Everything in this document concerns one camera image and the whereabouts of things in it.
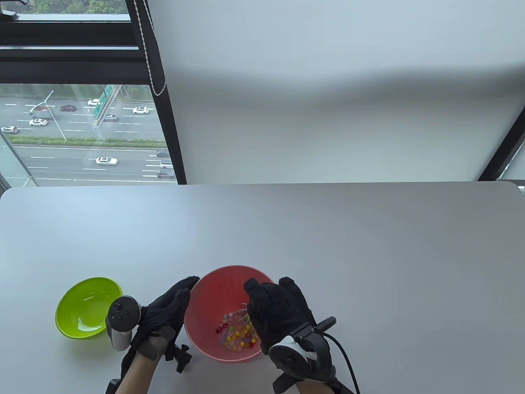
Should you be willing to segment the person's left hand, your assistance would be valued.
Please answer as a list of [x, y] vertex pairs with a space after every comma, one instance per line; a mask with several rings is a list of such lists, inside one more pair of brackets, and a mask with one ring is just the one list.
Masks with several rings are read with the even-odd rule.
[[[130, 342], [130, 348], [121, 363], [121, 378], [124, 378], [130, 369], [137, 353], [150, 361], [165, 356], [170, 362], [176, 360], [176, 371], [182, 373], [192, 356], [187, 352], [187, 345], [176, 345], [176, 338], [182, 330], [185, 313], [189, 307], [191, 290], [199, 281], [198, 276], [190, 276], [174, 284], [166, 293], [156, 298], [148, 306], [141, 307], [141, 317], [137, 330]], [[156, 350], [147, 343], [149, 338], [163, 338], [167, 340], [165, 350]]]

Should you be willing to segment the person's right hand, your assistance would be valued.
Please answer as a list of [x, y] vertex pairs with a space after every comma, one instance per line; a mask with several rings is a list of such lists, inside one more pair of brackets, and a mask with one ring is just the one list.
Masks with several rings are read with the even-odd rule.
[[292, 278], [282, 277], [278, 283], [259, 282], [250, 278], [243, 287], [249, 297], [248, 315], [265, 356], [270, 347], [298, 327], [305, 323], [316, 325], [300, 287]]

